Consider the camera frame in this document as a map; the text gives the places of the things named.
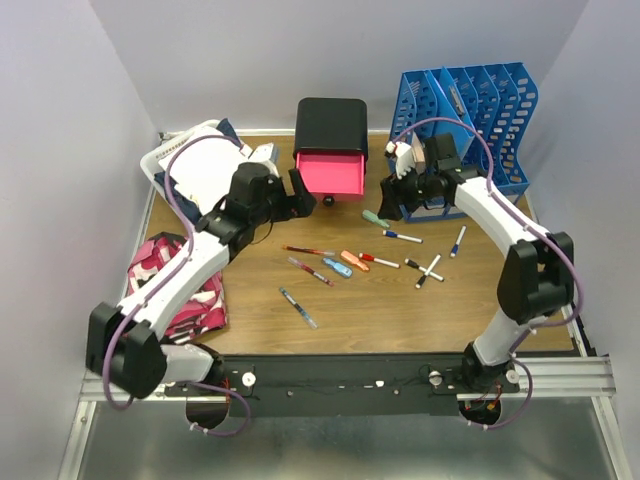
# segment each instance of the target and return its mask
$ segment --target wooden table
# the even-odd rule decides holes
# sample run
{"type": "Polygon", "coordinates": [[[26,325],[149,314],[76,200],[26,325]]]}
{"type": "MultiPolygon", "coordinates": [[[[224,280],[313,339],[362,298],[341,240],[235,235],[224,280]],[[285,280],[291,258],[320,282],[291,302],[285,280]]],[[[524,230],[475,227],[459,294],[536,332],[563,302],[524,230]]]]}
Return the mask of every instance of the wooden table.
{"type": "MultiPolygon", "coordinates": [[[[503,258],[489,237],[469,218],[405,224],[392,229],[424,239],[414,244],[382,236],[382,229],[361,218],[363,209],[378,211],[380,180],[389,174],[382,152],[387,138],[369,140],[366,193],[360,203],[318,205],[306,219],[274,225],[264,241],[247,247],[224,270],[229,325],[207,334],[203,343],[221,353],[354,353],[460,351],[485,329],[498,307],[496,285],[503,258]],[[462,225],[467,225],[458,256],[449,251],[462,225]],[[416,270],[372,264],[370,273],[355,270],[344,279],[315,255],[283,250],[282,244],[323,250],[367,252],[402,263],[410,257],[428,265],[443,255],[435,271],[443,283],[414,284],[416,270]],[[287,262],[290,255],[335,281],[329,287],[287,262]],[[283,298],[285,287],[318,323],[312,330],[283,298]]],[[[293,167],[293,137],[247,137],[249,145],[275,142],[278,168],[287,177],[293,167]]],[[[528,213],[526,202],[519,205],[528,213]]],[[[268,230],[261,227],[256,239],[268,230]]],[[[160,231],[184,232],[175,214],[157,197],[147,237],[160,231]]],[[[542,329],[521,350],[570,350],[566,328],[542,329]]]]}

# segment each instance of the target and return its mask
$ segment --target orange marker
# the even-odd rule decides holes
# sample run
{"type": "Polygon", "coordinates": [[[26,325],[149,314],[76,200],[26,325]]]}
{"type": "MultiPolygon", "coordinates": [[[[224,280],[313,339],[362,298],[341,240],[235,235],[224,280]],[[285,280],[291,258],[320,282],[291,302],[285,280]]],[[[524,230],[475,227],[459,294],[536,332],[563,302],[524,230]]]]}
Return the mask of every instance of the orange marker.
{"type": "Polygon", "coordinates": [[[369,271],[369,265],[361,261],[358,257],[356,257],[353,253],[347,252],[343,250],[340,254],[340,258],[342,258],[345,262],[349,262],[351,265],[355,265],[363,272],[369,271]]]}

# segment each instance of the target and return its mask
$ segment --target gray wall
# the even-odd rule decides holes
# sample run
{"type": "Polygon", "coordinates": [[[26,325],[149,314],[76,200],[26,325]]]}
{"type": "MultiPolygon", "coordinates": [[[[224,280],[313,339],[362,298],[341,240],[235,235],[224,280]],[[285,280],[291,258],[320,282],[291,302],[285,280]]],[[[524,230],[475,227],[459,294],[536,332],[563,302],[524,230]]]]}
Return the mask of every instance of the gray wall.
{"type": "Polygon", "coordinates": [[[86,0],[0,2],[0,477],[56,478],[154,127],[86,0]]]}
{"type": "Polygon", "coordinates": [[[640,3],[591,1],[542,83],[520,158],[533,204],[576,242],[583,320],[611,354],[619,423],[640,478],[640,3]]]}
{"type": "Polygon", "coordinates": [[[522,60],[547,74],[586,0],[90,0],[159,128],[291,128],[352,96],[389,128],[405,70],[522,60]]]}

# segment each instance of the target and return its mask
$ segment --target metal floor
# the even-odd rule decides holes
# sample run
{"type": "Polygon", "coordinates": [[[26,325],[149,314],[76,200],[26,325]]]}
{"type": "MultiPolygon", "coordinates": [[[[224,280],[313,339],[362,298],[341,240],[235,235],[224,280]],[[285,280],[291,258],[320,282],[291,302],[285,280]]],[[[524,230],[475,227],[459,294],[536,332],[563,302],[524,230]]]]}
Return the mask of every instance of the metal floor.
{"type": "MultiPolygon", "coordinates": [[[[521,401],[505,401],[503,415],[521,401]]],[[[469,428],[454,417],[426,415],[257,418],[231,439],[190,432],[183,402],[143,402],[126,415],[100,402],[80,478],[616,477],[591,399],[540,398],[517,422],[494,432],[469,428]]]]}

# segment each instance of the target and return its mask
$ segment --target patterned cloth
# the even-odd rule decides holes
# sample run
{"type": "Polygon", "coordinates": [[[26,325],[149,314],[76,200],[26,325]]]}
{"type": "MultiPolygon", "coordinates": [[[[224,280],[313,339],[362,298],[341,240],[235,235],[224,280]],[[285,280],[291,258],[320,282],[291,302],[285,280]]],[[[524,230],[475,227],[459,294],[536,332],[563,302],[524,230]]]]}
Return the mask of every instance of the patterned cloth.
{"type": "MultiPolygon", "coordinates": [[[[129,295],[151,280],[178,253],[185,241],[180,235],[166,232],[147,240],[129,266],[129,295]]],[[[227,308],[224,303],[222,273],[218,272],[193,294],[173,318],[163,341],[181,345],[226,324],[227,308]]]]}

